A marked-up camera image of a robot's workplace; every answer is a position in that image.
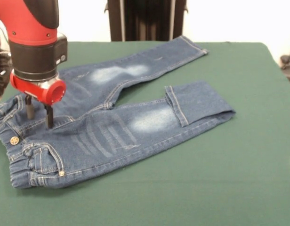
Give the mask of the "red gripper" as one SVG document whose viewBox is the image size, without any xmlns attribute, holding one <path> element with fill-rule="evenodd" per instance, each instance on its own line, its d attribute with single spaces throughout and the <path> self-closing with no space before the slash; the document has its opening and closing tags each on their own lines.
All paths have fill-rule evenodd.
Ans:
<svg viewBox="0 0 290 226">
<path fill-rule="evenodd" d="M 10 74 L 10 82 L 18 91 L 25 93 L 25 107 L 28 119 L 34 118 L 32 97 L 44 103 L 46 109 L 46 124 L 49 129 L 54 126 L 52 104 L 59 102 L 65 95 L 66 84 L 58 75 L 47 81 L 26 81 L 15 76 L 14 70 Z"/>
</svg>

